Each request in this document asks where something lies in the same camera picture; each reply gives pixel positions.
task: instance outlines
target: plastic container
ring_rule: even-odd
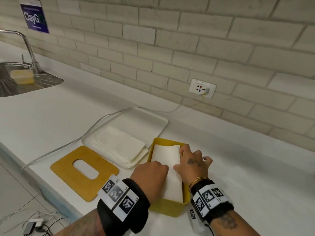
[[[179,142],[175,142],[175,141],[171,141],[171,140],[167,140],[163,138],[155,138],[151,146],[148,162],[151,161],[153,148],[155,144],[169,147],[169,146],[174,146],[174,145],[183,146],[185,143],[179,143]],[[171,217],[178,217],[184,211],[185,206],[190,201],[190,194],[189,194],[188,187],[189,186],[183,183],[183,187],[182,187],[183,188],[183,203],[176,202],[169,199],[160,198],[151,205],[149,210],[156,211],[160,214],[168,215]]]

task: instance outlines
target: purple poster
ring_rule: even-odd
[[[29,29],[49,33],[40,0],[19,0]]]

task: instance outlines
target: yellow sponge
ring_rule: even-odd
[[[10,77],[17,84],[33,84],[34,73],[31,69],[13,70],[10,72]]]

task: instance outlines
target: wall socket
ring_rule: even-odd
[[[215,89],[216,89],[216,85],[215,84],[211,84],[211,83],[207,83],[201,80],[196,80],[196,79],[192,79],[191,84],[190,84],[190,88],[189,88],[189,92],[194,93],[196,95],[201,95],[203,93],[205,93],[206,89],[210,89],[209,93],[205,95],[206,98],[212,98]]]

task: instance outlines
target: chrome faucet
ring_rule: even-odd
[[[9,34],[16,34],[16,35],[22,36],[22,38],[24,39],[24,42],[26,44],[26,47],[28,49],[28,52],[30,53],[30,56],[32,59],[32,65],[35,69],[35,73],[36,74],[42,73],[41,67],[39,66],[39,63],[36,61],[36,58],[35,58],[34,52],[32,50],[31,44],[29,43],[28,39],[26,38],[26,36],[23,33],[18,32],[18,31],[13,31],[13,30],[0,30],[0,33],[9,33]]]

